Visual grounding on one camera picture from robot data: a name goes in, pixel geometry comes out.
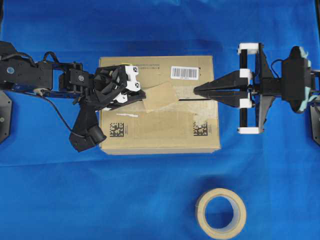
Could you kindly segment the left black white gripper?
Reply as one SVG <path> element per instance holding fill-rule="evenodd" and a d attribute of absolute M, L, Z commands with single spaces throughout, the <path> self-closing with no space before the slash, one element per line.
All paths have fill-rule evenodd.
<path fill-rule="evenodd" d="M 93 86 L 84 94 L 84 103 L 95 111 L 112 111 L 146 98 L 137 81 L 139 69 L 130 64 L 99 67 L 92 77 Z"/>

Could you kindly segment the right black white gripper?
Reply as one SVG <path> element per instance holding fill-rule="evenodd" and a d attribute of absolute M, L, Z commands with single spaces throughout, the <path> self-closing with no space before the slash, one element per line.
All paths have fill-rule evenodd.
<path fill-rule="evenodd" d="M 274 77 L 262 43 L 245 42 L 238 45 L 240 69 L 194 88 L 196 95 L 240 109 L 240 134 L 261 134 L 267 114 L 276 97 L 280 96 L 280 78 Z M 237 81 L 245 79 L 240 90 Z M 255 126 L 248 126 L 248 109 L 255 108 Z"/>

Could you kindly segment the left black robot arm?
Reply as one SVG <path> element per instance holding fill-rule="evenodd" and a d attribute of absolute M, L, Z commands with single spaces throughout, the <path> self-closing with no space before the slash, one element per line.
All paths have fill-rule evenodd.
<path fill-rule="evenodd" d="M 146 98 L 137 81 L 138 67 L 130 64 L 98 67 L 94 74 L 82 63 L 60 62 L 48 51 L 41 61 L 0 43 L 0 88 L 42 97 L 70 98 L 95 111 L 114 110 Z"/>

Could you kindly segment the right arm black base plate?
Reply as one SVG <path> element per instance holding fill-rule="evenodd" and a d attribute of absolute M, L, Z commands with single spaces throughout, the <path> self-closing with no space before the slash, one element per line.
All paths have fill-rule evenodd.
<path fill-rule="evenodd" d="M 320 103 L 314 102 L 310 105 L 310 119 L 312 138 L 319 145 L 320 144 Z"/>

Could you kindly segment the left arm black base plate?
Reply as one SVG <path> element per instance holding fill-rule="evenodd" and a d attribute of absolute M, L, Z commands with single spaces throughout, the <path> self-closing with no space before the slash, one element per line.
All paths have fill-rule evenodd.
<path fill-rule="evenodd" d="M 0 142 L 5 141 L 10 135 L 12 115 L 12 100 L 0 91 Z"/>

